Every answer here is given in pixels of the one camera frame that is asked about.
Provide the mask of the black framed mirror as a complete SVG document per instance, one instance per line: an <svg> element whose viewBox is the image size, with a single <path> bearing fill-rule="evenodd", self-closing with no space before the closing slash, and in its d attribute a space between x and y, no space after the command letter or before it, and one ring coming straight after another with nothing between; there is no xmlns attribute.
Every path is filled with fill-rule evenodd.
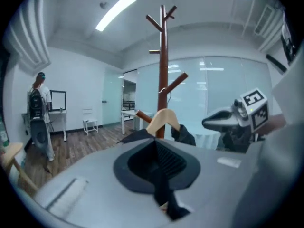
<svg viewBox="0 0 304 228"><path fill-rule="evenodd" d="M65 111L67 109L67 92L50 90L51 94L51 111Z"/></svg>

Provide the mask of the person's black printed t-shirt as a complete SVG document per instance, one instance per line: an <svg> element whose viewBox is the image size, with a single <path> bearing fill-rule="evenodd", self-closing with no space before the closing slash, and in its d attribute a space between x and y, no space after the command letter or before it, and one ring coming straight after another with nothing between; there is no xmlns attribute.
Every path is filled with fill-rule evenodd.
<svg viewBox="0 0 304 228"><path fill-rule="evenodd" d="M281 29L281 41L283 50L290 65L297 55L298 49L301 45L301 35L299 28L296 25L294 18L285 8L283 12L283 24Z"/></svg>

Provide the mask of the rectangular ceiling light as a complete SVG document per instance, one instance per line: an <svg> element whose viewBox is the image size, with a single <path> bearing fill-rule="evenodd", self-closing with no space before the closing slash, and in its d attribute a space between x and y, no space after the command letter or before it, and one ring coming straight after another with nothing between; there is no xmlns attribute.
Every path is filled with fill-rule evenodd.
<svg viewBox="0 0 304 228"><path fill-rule="evenodd" d="M105 28L127 7L135 3L137 0L119 0L116 2L102 17L95 29L102 32Z"/></svg>

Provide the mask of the brown wooden coat rack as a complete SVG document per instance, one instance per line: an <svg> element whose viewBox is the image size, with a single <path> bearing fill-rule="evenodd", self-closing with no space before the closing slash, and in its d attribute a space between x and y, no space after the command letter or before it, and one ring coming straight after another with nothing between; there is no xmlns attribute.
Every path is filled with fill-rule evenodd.
<svg viewBox="0 0 304 228"><path fill-rule="evenodd" d="M174 19L173 12L176 10L176 6L173 6L169 12L166 12L165 6L161 5L160 8L160 20L161 24L159 25L152 17L149 15L146 18L159 30L160 32L160 49L159 50L150 50L150 54L159 54L159 88L158 88L158 105L157 110L167 108L167 95L171 93L183 80L185 80L188 75L182 73L177 77L171 84L168 84L168 40L167 40L167 20L169 18ZM145 113L138 111L136 116L150 123L152 120L151 117Z"/></svg>

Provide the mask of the white ceiling pipes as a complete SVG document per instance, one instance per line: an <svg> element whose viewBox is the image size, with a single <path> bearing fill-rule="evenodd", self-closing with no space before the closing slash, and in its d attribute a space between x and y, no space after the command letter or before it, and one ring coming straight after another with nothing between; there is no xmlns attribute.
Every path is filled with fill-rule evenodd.
<svg viewBox="0 0 304 228"><path fill-rule="evenodd" d="M43 18L44 0L24 0L10 20L3 42L18 57L17 63L29 74L36 74L51 61Z"/></svg>

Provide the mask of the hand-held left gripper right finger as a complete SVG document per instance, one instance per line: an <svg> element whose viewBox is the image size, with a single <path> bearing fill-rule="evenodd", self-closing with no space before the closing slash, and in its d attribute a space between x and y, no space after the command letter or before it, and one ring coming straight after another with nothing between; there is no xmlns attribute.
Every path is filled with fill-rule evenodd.
<svg viewBox="0 0 304 228"><path fill-rule="evenodd" d="M157 228L233 228L236 208L255 171L259 143L251 144L246 153L165 143L195 156L201 171L188 189L174 193L191 213Z"/></svg>

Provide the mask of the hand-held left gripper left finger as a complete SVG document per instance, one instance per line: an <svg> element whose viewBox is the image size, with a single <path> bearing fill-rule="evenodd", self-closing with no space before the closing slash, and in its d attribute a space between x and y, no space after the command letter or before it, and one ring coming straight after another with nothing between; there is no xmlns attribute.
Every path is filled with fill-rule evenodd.
<svg viewBox="0 0 304 228"><path fill-rule="evenodd" d="M114 174L114 161L143 143L135 141L97 151L75 162L43 185L34 200L47 209L70 182L75 183L56 201L51 212L54 228L163 228L171 220L152 195L129 191Z"/></svg>

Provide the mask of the white desk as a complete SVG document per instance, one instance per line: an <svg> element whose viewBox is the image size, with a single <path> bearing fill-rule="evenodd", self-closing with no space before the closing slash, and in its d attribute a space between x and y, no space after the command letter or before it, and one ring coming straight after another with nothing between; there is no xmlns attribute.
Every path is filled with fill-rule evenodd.
<svg viewBox="0 0 304 228"><path fill-rule="evenodd" d="M25 128L25 134L27 136L30 135L30 123L29 123L29 117L27 113L22 113L22 120ZM62 133L63 134L63 141L67 141L67 111L53 111L49 113L51 122L50 122L50 127L51 127L51 133L52 134L58 134ZM59 121L61 122L61 129L60 131L55 131L53 123Z"/></svg>

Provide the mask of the white table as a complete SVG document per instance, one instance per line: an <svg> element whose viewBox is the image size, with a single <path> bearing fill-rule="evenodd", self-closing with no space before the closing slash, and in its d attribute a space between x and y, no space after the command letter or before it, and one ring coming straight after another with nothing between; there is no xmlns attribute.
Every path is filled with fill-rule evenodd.
<svg viewBox="0 0 304 228"><path fill-rule="evenodd" d="M125 135L125 116L132 116L136 117L136 113L138 111L135 110L128 110L128 111L121 111L121 126L122 126L122 135ZM139 120L139 129L143 128L143 119Z"/></svg>

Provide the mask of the person's right forearm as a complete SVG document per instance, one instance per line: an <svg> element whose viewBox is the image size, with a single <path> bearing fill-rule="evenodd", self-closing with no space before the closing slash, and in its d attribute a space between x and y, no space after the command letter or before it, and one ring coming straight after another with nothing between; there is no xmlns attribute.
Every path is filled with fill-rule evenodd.
<svg viewBox="0 0 304 228"><path fill-rule="evenodd" d="M286 120L283 114L277 114L269 117L269 120L255 133L260 135L267 135L274 130L283 128L286 125Z"/></svg>

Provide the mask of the frosted glass partition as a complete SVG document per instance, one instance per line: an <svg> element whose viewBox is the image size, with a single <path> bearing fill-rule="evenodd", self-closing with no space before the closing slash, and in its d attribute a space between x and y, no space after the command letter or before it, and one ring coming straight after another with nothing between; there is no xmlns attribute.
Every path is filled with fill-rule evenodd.
<svg viewBox="0 0 304 228"><path fill-rule="evenodd" d="M271 98L268 65L238 57L194 57L171 60L168 83L185 72L188 77L168 94L168 108L195 137L214 135L201 121L214 110L232 105L234 99L254 88Z"/></svg>

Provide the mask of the white ceiling air vent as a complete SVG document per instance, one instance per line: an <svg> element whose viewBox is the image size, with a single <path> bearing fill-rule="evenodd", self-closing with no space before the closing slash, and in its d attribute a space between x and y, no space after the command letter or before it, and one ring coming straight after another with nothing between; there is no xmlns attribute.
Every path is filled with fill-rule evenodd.
<svg viewBox="0 0 304 228"><path fill-rule="evenodd" d="M256 27L254 29L254 34L263 37L274 15L275 15L275 9L269 5L266 5L264 7L260 19L256 24Z"/></svg>

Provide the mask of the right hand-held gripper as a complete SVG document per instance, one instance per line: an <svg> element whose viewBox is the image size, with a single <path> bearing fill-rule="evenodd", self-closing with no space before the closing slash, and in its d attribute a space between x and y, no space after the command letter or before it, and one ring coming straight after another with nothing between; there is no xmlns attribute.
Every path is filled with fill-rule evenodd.
<svg viewBox="0 0 304 228"><path fill-rule="evenodd" d="M220 107L209 113L209 118L202 120L202 125L209 130L249 126L251 132L255 133L268 120L268 99L260 89L254 88L235 99L234 106Z"/></svg>

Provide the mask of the light wooden clothes hanger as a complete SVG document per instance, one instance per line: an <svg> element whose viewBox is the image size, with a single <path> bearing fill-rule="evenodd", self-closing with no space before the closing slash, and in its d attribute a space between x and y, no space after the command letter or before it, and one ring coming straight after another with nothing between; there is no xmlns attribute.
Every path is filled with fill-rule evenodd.
<svg viewBox="0 0 304 228"><path fill-rule="evenodd" d="M174 111L168 108L163 108L154 115L146 130L156 138L164 138L165 125L167 124L176 131L180 131L181 127Z"/></svg>

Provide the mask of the light wooden table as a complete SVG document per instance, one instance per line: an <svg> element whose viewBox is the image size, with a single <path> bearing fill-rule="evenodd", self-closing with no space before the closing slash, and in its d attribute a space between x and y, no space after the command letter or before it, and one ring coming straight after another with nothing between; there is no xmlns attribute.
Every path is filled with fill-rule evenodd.
<svg viewBox="0 0 304 228"><path fill-rule="evenodd" d="M6 149L4 149L4 152L0 154L0 164L1 167L4 169L10 183L15 186L18 186L18 184L14 184L14 182L11 181L9 174L13 166L17 169L17 171L19 172L19 177L21 177L23 182L27 184L27 187L29 187L29 190L25 188L22 188L22 190L31 198L33 198L36 192L38 191L38 187L26 174L26 172L22 169L21 165L16 160L16 155L21 151L22 147L22 143L10 143L6 147Z"/></svg>

